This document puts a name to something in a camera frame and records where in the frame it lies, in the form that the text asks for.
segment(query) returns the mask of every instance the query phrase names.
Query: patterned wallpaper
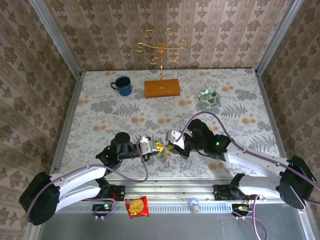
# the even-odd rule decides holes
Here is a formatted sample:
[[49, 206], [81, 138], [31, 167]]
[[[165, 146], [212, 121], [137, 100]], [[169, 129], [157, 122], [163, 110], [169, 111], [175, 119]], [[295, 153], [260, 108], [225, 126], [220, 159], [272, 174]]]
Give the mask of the patterned wallpaper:
[[[320, 183], [320, 1], [305, 0], [262, 75], [288, 157]], [[320, 201], [320, 193], [312, 193]], [[320, 226], [320, 207], [314, 214]]]
[[[176, 31], [170, 47], [178, 63], [165, 69], [253, 68], [258, 63], [289, 0], [45, 0], [81, 71], [143, 70], [150, 51], [144, 30], [161, 41], [167, 28]], [[153, 37], [150, 44], [156, 44]]]
[[34, 9], [0, 0], [0, 240], [20, 240], [18, 203], [49, 171], [75, 79]]

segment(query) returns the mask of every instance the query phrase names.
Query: metal jewelry tree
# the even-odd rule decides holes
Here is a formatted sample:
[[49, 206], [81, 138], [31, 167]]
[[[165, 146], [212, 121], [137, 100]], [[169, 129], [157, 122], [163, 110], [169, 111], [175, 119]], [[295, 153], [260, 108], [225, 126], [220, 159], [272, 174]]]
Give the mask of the metal jewelry tree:
[[165, 34], [172, 33], [166, 43], [159, 42], [158, 36], [153, 30], [145, 30], [143, 32], [146, 39], [150, 38], [152, 33], [154, 34], [157, 42], [156, 46], [151, 46], [143, 42], [139, 42], [135, 45], [135, 51], [139, 53], [144, 50], [144, 47], [155, 49], [156, 52], [147, 57], [148, 62], [152, 65], [156, 65], [160, 62], [160, 80], [145, 81], [144, 96], [146, 98], [180, 96], [180, 86], [179, 80], [177, 78], [163, 80], [163, 62], [165, 58], [173, 63], [178, 62], [181, 59], [180, 55], [178, 53], [173, 53], [172, 57], [169, 58], [170, 56], [167, 56], [167, 50], [185, 49], [188, 47], [188, 42], [185, 40], [180, 40], [179, 44], [181, 45], [181, 47], [168, 47], [168, 42], [171, 41], [175, 36], [174, 29], [167, 28], [167, 31], [164, 32]]

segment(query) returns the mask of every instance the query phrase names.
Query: table surface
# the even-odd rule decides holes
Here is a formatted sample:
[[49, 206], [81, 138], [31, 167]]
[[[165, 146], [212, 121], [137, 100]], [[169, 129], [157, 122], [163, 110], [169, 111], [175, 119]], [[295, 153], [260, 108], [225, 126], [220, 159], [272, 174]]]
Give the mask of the table surface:
[[[132, 93], [129, 96], [120, 96], [110, 87], [110, 83], [120, 76], [131, 79]], [[253, 69], [165, 70], [164, 79], [179, 79], [181, 95], [144, 98], [144, 82], [159, 78], [159, 70], [86, 72], [61, 171], [100, 163], [95, 159], [96, 154], [108, 146], [118, 132], [129, 133], [133, 143], [140, 136], [165, 141], [168, 130], [182, 131], [188, 120], [201, 111], [215, 113], [235, 140], [249, 148], [279, 156]], [[199, 103], [198, 94], [205, 89], [221, 95], [216, 108], [204, 108]], [[223, 134], [212, 116], [203, 114], [198, 118], [215, 134]], [[237, 173], [257, 175], [244, 166], [195, 152], [187, 160], [172, 155], [168, 168], [157, 157], [150, 159], [147, 166], [149, 176], [154, 178], [226, 178]], [[124, 160], [118, 170], [129, 177], [142, 178], [146, 174], [138, 158]], [[119, 178], [114, 173], [108, 177]]]

